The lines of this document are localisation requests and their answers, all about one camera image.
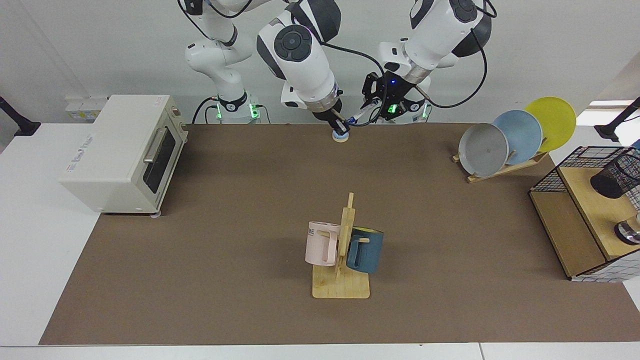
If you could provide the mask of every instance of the pink mug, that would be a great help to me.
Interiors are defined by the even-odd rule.
[[[305,261],[318,266],[333,266],[338,254],[340,225],[326,222],[309,222]]]

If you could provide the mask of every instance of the brown table mat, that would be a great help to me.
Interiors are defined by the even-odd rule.
[[[466,128],[192,127],[163,216],[100,217],[40,343],[640,340],[622,284],[564,277],[527,196],[551,161],[467,184]],[[349,191],[380,269],[369,300],[316,300],[307,223]]]

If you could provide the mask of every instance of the oven door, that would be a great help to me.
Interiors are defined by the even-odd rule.
[[[151,144],[143,159],[142,187],[158,208],[183,146],[182,138],[171,121],[169,114],[163,113]]]

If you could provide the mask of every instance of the wire basket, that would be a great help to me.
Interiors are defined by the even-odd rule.
[[[622,154],[591,178],[593,188],[603,196],[618,199],[640,185],[640,158]]]

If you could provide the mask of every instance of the wall socket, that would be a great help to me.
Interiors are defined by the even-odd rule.
[[[70,118],[76,121],[91,123],[100,115],[100,111],[106,105],[107,99],[106,97],[89,97],[87,99],[67,97],[65,111]]]

